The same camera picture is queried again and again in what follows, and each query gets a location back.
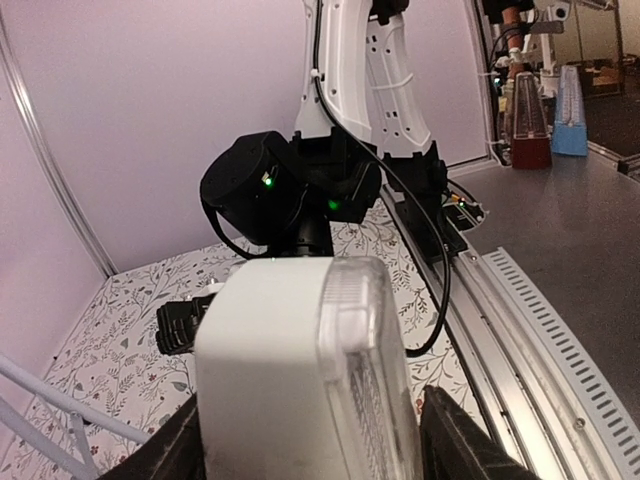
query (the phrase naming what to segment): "white patterned surface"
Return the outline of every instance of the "white patterned surface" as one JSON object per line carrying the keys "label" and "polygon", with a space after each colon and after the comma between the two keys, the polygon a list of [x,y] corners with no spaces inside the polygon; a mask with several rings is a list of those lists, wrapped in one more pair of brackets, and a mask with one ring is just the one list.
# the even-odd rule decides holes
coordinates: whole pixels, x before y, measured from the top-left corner
{"label": "white patterned surface", "polygon": [[[382,202],[369,212],[363,225],[334,225],[333,234],[336,255],[375,256],[385,262],[407,346],[426,341],[433,327],[434,306]],[[46,380],[93,408],[153,433],[195,392],[193,357],[163,357],[157,351],[156,309],[167,301],[196,294],[212,280],[224,282],[239,263],[226,247],[215,245],[111,278],[78,323]],[[411,363],[410,373],[418,410],[424,386],[439,385],[483,424],[446,334],[429,355]],[[70,425],[65,415],[54,414],[59,420],[36,400],[27,419],[69,449],[62,428]],[[102,472],[136,448],[97,427],[88,427],[87,433]],[[20,439],[13,442],[0,467],[0,480],[68,478],[69,474]]]}

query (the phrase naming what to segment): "pink wall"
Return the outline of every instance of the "pink wall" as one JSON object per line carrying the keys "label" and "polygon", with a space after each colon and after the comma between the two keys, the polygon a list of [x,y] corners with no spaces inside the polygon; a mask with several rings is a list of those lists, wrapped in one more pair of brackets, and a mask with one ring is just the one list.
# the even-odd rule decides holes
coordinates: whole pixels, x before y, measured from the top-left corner
{"label": "pink wall", "polygon": [[[465,0],[412,2],[408,47],[442,154],[484,155]],[[126,270],[216,241],[199,180],[243,133],[290,135],[301,92],[301,0],[5,0],[51,147]]]}
{"label": "pink wall", "polygon": [[[102,284],[58,207],[0,72],[0,352],[42,377]],[[30,395],[0,376],[18,411]],[[0,423],[0,458],[12,435]]]}

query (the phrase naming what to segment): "cable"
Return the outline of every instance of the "cable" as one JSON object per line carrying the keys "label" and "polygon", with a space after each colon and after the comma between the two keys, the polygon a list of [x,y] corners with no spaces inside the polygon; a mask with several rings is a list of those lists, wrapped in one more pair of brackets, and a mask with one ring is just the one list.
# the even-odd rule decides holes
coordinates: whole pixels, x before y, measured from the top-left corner
{"label": "cable", "polygon": [[246,250],[241,249],[239,246],[233,243],[233,241],[231,241],[229,237],[227,237],[227,234],[224,233],[224,230],[222,230],[222,225],[220,225],[220,219],[218,218],[217,210],[214,209],[212,214],[207,216],[209,217],[209,221],[211,222],[213,231],[216,233],[216,235],[218,235],[218,237],[220,237],[220,240],[222,240],[222,242],[227,247],[229,247],[229,249],[232,252],[240,255],[242,258],[246,260],[255,260],[257,258],[264,258],[264,254],[256,255],[255,253],[249,253]]}
{"label": "cable", "polygon": [[493,43],[493,48],[491,49],[491,55],[489,55],[489,72],[491,72],[493,70],[493,67],[495,66],[495,62],[493,61],[493,57],[495,57],[497,51],[498,51],[498,45],[500,45],[500,42],[506,38],[506,36],[511,33],[511,32],[522,32],[522,28],[521,27],[510,27],[507,28],[504,32],[502,32],[500,34],[500,36],[498,38],[496,38],[496,41]]}
{"label": "cable", "polygon": [[540,11],[538,9],[536,9],[535,12],[535,17],[533,18],[533,22],[531,22],[531,24],[527,24],[527,23],[523,23],[523,24],[519,24],[515,27],[510,27],[507,28],[504,32],[502,32],[500,34],[500,36],[498,38],[496,38],[496,41],[493,43],[493,48],[491,49],[491,55],[489,55],[489,72],[491,72],[493,70],[493,67],[495,66],[495,62],[493,61],[493,57],[496,55],[497,53],[497,49],[498,49],[498,45],[500,44],[500,42],[506,38],[506,36],[514,31],[518,31],[520,32],[523,36],[527,35],[530,31],[531,28],[538,23],[538,20],[540,19]]}
{"label": "cable", "polygon": [[354,140],[364,151],[366,151],[373,161],[375,161],[378,166],[386,172],[386,174],[393,178],[394,181],[398,184],[398,186],[404,191],[405,195],[409,197],[409,199],[418,207],[418,210],[424,217],[427,226],[433,233],[433,236],[440,248],[440,253],[442,254],[442,262],[444,264],[444,280],[443,280],[443,289],[442,289],[442,300],[440,302],[440,308],[438,311],[438,318],[436,320],[436,325],[434,327],[431,336],[427,340],[427,342],[418,349],[406,349],[406,355],[409,358],[419,358],[427,353],[434,347],[436,341],[440,337],[442,331],[444,330],[444,326],[447,321],[447,311],[449,309],[449,300],[451,297],[451,262],[449,260],[449,252],[447,251],[447,247],[442,240],[442,236],[440,232],[434,225],[433,221],[427,214],[424,207],[420,204],[416,196],[413,192],[405,185],[405,183],[396,175],[396,173],[389,167],[386,163],[384,163],[378,155],[373,152],[364,142],[362,142],[359,138],[353,135],[349,130],[347,130],[344,125],[340,123],[340,121],[335,117],[329,105],[327,103],[327,99],[324,96],[324,91],[322,89],[322,78],[320,75],[320,36],[322,32],[322,1],[317,2],[317,11],[316,11],[316,29],[315,29],[315,38],[313,45],[313,74],[315,77],[313,78],[313,83],[316,89],[316,94],[318,95],[318,100],[322,107],[322,110],[327,115],[331,123],[333,123],[336,127],[342,130],[347,136],[349,136],[352,140]]}

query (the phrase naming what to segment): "black clamp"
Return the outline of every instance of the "black clamp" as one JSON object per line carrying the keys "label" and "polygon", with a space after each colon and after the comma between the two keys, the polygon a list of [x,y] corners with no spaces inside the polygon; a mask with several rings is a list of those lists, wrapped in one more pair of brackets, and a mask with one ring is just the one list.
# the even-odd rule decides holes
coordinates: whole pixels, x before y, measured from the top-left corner
{"label": "black clamp", "polygon": [[191,353],[198,327],[216,294],[197,297],[188,302],[168,302],[156,313],[156,343],[163,355]]}

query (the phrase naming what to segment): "gray table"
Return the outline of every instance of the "gray table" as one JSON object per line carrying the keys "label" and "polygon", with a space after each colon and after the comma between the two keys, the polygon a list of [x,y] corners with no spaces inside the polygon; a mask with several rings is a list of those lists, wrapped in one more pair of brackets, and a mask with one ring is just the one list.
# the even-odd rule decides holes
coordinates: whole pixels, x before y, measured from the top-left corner
{"label": "gray table", "polygon": [[592,154],[552,170],[457,177],[490,211],[468,233],[504,247],[558,310],[640,424],[640,183]]}

